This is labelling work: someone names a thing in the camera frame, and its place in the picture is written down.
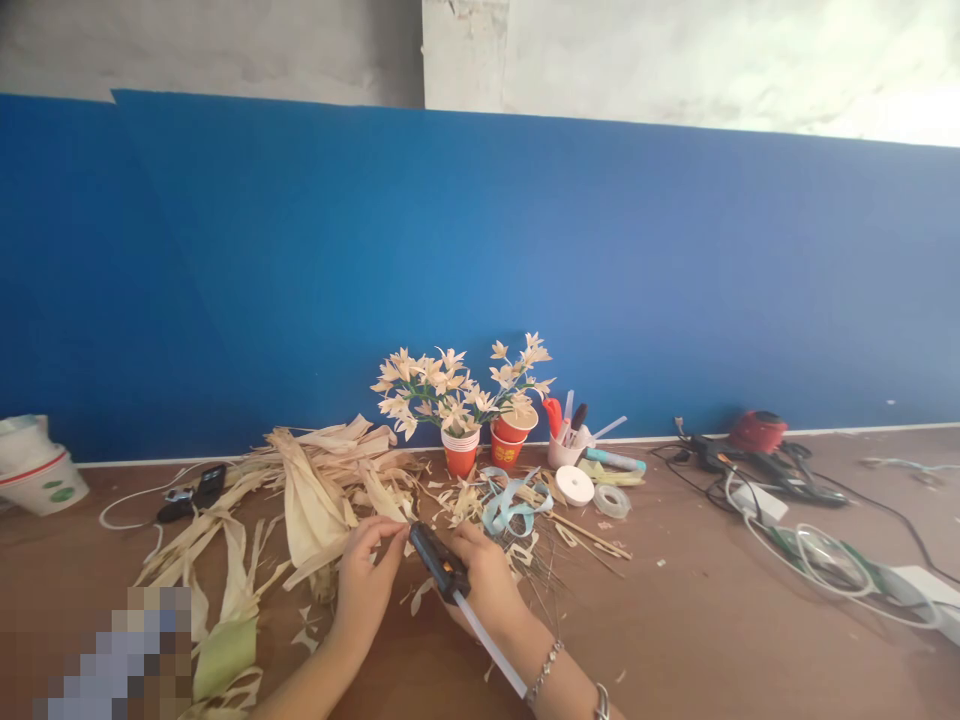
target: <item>tape roll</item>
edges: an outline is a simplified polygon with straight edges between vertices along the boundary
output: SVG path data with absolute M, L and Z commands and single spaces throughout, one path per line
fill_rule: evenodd
M 557 487 L 567 502 L 576 507 L 583 507 L 593 500 L 596 492 L 590 476 L 573 465 L 564 465 L 557 470 Z
M 627 494 L 615 485 L 599 485 L 593 504 L 597 510 L 615 520 L 623 520 L 633 507 Z

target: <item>glue stick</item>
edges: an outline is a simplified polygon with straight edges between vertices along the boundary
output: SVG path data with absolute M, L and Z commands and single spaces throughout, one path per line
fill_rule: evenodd
M 587 448 L 587 460 L 596 460 L 604 465 L 612 465 L 615 468 L 627 470 L 628 472 L 632 470 L 639 470 L 640 472 L 647 471 L 647 464 L 643 460 L 634 460 L 633 458 L 628 458 L 626 455 L 608 453 L 605 450 L 597 450 L 596 448 Z

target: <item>hand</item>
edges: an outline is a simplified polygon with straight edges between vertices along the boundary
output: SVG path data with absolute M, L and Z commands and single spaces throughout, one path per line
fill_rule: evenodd
M 494 641 L 506 640 L 529 624 L 533 614 L 520 597 L 507 557 L 499 545 L 472 523 L 462 522 L 453 532 L 450 549 L 467 566 L 470 578 L 467 601 Z M 447 603 L 444 607 L 460 627 L 474 634 L 460 608 Z
M 409 534 L 409 525 L 383 515 L 366 518 L 350 533 L 340 561 L 337 614 L 330 631 L 344 651 L 365 657 L 370 650 L 390 601 L 390 590 Z M 377 551 L 376 544 L 381 538 L 391 536 L 390 547 L 374 566 L 370 555 Z

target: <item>red paper cup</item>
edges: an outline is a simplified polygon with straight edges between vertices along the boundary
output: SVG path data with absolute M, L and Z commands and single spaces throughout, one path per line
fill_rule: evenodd
M 539 421 L 540 416 L 532 407 L 520 412 L 511 410 L 497 418 L 492 430 L 506 443 L 523 443 Z
M 473 464 L 477 461 L 477 445 L 480 444 L 480 431 L 477 430 L 468 438 L 450 437 L 440 433 L 443 440 L 443 451 L 447 456 L 447 469 L 455 477 L 465 478 L 470 474 Z
M 520 442 L 505 442 L 496 433 L 493 433 L 493 443 L 490 454 L 493 455 L 493 464 L 502 470 L 509 470 L 517 464 L 520 450 L 523 449 L 523 440 Z

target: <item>red scissors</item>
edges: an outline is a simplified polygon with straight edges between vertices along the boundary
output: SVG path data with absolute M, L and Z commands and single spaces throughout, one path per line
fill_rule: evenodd
M 547 411 L 547 418 L 550 420 L 550 435 L 556 437 L 563 424 L 563 409 L 560 407 L 560 401 L 556 398 L 547 398 L 543 401 L 543 409 Z

